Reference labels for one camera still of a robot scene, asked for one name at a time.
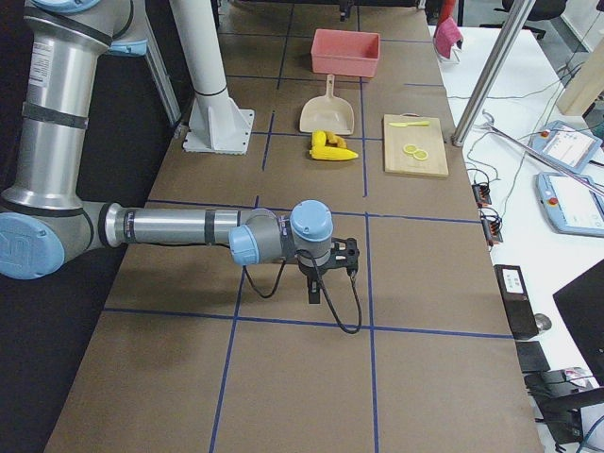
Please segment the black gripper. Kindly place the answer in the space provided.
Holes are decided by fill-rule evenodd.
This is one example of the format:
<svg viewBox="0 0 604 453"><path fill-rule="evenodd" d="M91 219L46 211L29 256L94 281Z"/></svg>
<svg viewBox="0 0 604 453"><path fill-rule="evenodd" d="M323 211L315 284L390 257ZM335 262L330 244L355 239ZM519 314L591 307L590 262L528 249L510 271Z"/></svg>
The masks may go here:
<svg viewBox="0 0 604 453"><path fill-rule="evenodd" d="M308 277L308 298L310 304L320 303L320 283L318 278L327 271L328 257L304 257L297 256L298 268Z"/></svg>

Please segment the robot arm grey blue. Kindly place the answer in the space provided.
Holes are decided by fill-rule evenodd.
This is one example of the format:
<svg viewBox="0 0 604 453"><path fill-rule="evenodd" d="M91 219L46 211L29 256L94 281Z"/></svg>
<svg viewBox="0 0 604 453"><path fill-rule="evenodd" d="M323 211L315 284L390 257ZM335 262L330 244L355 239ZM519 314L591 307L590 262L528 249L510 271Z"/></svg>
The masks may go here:
<svg viewBox="0 0 604 453"><path fill-rule="evenodd" d="M309 301L335 267L332 216L316 200L291 214L125 208L76 193L97 61L155 53L142 1L28 1L34 33L17 175L1 195L1 272L34 279L100 247L220 245L241 266L297 260Z"/></svg>

